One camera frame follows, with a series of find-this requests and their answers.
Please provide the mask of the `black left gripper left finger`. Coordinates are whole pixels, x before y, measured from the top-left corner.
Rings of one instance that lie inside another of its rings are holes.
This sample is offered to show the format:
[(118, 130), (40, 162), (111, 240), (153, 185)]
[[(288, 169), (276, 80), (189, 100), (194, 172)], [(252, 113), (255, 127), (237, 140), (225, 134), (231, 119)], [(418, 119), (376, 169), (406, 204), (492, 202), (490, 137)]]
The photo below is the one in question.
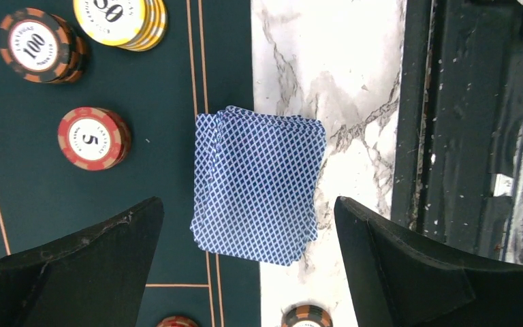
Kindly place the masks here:
[(163, 223), (148, 198), (0, 259), (0, 326), (135, 326)]

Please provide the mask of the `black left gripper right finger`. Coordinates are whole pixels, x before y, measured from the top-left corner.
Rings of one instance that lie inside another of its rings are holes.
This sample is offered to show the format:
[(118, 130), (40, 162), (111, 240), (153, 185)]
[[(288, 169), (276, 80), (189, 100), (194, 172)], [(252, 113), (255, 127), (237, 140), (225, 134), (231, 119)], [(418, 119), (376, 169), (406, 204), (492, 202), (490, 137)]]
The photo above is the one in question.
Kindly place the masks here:
[(449, 247), (340, 196), (338, 241), (360, 326), (523, 326), (523, 266)]

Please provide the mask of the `red poker chip stack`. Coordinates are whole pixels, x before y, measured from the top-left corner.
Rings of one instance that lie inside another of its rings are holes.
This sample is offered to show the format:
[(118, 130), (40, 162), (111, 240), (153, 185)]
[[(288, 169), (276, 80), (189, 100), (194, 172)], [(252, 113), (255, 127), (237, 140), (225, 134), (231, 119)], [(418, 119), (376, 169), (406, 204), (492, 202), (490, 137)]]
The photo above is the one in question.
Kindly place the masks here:
[(198, 327), (198, 324), (188, 317), (173, 315), (162, 319), (157, 327)]

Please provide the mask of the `brown poker chip stack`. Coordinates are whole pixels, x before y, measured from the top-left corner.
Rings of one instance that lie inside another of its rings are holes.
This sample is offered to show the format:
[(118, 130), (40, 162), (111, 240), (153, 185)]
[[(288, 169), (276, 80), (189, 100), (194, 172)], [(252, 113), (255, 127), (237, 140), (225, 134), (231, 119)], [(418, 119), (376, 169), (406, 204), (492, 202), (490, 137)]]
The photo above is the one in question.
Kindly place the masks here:
[(300, 305), (289, 310), (282, 320), (282, 327), (333, 327), (330, 314), (316, 305)]

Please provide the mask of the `blue playing card deck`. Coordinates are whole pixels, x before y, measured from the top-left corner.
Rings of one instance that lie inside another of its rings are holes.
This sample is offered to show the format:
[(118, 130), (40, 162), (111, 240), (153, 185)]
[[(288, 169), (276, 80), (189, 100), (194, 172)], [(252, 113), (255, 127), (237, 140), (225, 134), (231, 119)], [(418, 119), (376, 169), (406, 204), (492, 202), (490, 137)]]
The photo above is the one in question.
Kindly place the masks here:
[(204, 251), (289, 266), (317, 239), (326, 131), (300, 115), (228, 106), (195, 121), (190, 229)]

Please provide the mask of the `yellow chip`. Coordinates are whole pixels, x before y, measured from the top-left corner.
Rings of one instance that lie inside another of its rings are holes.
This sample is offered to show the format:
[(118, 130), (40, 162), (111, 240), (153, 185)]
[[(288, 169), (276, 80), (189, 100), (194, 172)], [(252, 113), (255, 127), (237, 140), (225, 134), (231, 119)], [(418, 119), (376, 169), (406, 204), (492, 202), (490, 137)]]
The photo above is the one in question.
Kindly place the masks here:
[(74, 0), (74, 14), (93, 40), (134, 52), (153, 49), (168, 27), (162, 0)]

